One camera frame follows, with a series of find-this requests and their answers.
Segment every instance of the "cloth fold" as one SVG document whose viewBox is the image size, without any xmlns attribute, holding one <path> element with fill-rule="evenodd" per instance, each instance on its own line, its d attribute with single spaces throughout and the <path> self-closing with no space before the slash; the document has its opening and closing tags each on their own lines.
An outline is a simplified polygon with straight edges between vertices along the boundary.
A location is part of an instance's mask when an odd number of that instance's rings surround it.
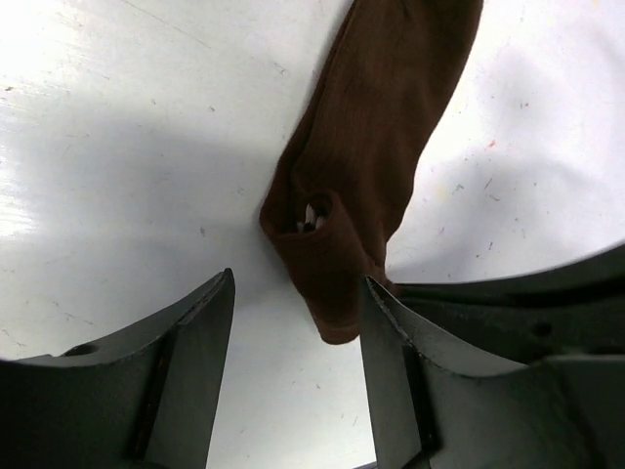
<svg viewBox="0 0 625 469">
<path fill-rule="evenodd" d="M 469 56 L 482 0 L 354 0 L 279 158 L 260 224 L 321 338 L 358 336 L 358 289 L 395 291 L 386 246 Z M 324 223 L 300 233 L 307 207 Z"/>
</svg>

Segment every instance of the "black plastic part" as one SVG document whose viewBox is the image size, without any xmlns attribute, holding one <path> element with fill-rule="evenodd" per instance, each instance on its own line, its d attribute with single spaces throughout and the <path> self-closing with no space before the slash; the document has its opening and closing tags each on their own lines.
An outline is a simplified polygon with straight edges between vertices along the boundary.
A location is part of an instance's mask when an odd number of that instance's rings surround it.
<svg viewBox="0 0 625 469">
<path fill-rule="evenodd" d="M 530 276 L 361 292 L 380 469 L 625 467 L 625 245 Z"/>
<path fill-rule="evenodd" d="M 204 469 L 233 304 L 228 269 L 60 357 L 0 361 L 0 467 Z"/>
</svg>

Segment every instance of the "fabric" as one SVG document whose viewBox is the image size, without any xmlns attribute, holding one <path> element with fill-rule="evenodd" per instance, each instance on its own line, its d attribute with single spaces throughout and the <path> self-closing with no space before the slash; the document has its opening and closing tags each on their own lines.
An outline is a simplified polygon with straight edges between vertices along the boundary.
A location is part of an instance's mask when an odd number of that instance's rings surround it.
<svg viewBox="0 0 625 469">
<path fill-rule="evenodd" d="M 469 56 L 481 7 L 482 0 L 355 0 L 278 160 L 260 224 L 327 343 L 358 336 L 363 276 L 395 291 L 387 242 Z"/>
</svg>

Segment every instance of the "brown sock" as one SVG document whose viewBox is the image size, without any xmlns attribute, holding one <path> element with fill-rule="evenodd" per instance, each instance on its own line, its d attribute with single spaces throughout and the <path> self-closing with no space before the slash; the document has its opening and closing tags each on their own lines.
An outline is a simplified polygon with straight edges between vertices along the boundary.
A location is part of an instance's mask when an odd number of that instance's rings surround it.
<svg viewBox="0 0 625 469">
<path fill-rule="evenodd" d="M 328 343 L 358 336 L 363 276 L 393 290 L 387 242 L 469 56 L 481 6 L 354 0 L 277 163 L 261 226 Z"/>
</svg>

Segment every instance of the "scratched white surface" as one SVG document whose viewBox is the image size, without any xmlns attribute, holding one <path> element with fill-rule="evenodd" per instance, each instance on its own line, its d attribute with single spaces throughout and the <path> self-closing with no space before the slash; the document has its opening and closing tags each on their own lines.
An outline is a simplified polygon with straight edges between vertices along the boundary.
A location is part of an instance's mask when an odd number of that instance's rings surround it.
<svg viewBox="0 0 625 469">
<path fill-rule="evenodd" d="M 347 0 L 21 0 L 0 14 L 0 356 L 57 354 L 224 267 L 208 467 L 375 458 L 357 342 L 323 345 L 256 228 Z M 625 238 L 625 4 L 490 0 L 389 247 L 404 281 Z"/>
</svg>

